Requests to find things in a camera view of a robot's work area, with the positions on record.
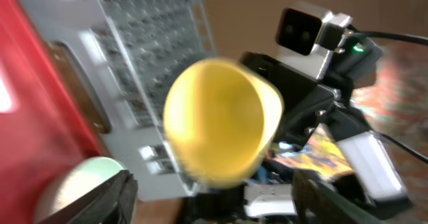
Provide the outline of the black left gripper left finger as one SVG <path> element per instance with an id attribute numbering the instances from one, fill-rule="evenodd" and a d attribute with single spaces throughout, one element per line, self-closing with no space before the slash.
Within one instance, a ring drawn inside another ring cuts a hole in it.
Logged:
<path id="1" fill-rule="evenodd" d="M 131 224 L 136 206 L 137 181 L 129 171 L 104 181 L 39 224 Z"/>

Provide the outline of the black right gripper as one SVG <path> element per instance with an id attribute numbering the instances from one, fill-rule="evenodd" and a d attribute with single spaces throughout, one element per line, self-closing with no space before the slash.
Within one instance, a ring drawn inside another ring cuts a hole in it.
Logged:
<path id="1" fill-rule="evenodd" d="M 262 53 L 246 52 L 240 62 L 273 84 L 284 99 L 284 113 L 274 142 L 306 144 L 308 130 L 318 124 L 316 112 L 328 110 L 336 92 Z"/>

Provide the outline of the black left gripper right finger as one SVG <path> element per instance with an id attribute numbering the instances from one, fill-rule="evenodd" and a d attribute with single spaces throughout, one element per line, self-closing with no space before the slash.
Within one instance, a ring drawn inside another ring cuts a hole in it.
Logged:
<path id="1" fill-rule="evenodd" d="M 373 224 L 375 218 L 322 181 L 314 171 L 295 171 L 292 198 L 303 224 Z"/>

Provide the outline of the green bowl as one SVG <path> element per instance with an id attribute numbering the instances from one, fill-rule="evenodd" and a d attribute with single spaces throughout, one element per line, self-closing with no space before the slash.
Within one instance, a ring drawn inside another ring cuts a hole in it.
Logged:
<path id="1" fill-rule="evenodd" d="M 121 162 L 105 156 L 81 162 L 45 188 L 37 201 L 33 222 L 39 223 L 57 213 L 125 168 Z"/>

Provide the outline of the yellow plastic cup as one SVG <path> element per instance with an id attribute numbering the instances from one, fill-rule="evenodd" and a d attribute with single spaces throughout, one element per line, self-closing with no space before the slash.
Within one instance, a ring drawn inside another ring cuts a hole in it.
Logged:
<path id="1" fill-rule="evenodd" d="M 259 74 L 233 60 L 207 58 L 173 82 L 163 128 L 188 175 L 226 189 L 256 171 L 284 109 L 280 91 Z"/>

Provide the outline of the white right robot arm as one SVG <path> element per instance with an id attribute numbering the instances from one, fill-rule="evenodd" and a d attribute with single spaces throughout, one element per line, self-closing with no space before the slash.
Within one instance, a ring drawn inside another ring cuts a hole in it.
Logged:
<path id="1" fill-rule="evenodd" d="M 333 46 L 322 41 L 321 77 L 302 71 L 315 64 L 315 55 L 276 60 L 247 52 L 242 63 L 273 84 L 286 108 L 275 139 L 304 145 L 325 125 L 353 172 L 332 185 L 312 171 L 294 175 L 294 203 L 301 218 L 312 212 L 319 221 L 385 220 L 411 208 L 405 185 L 386 153 L 381 135 L 351 101 L 354 84 L 380 58 L 382 51 L 368 33 L 352 33 Z"/>

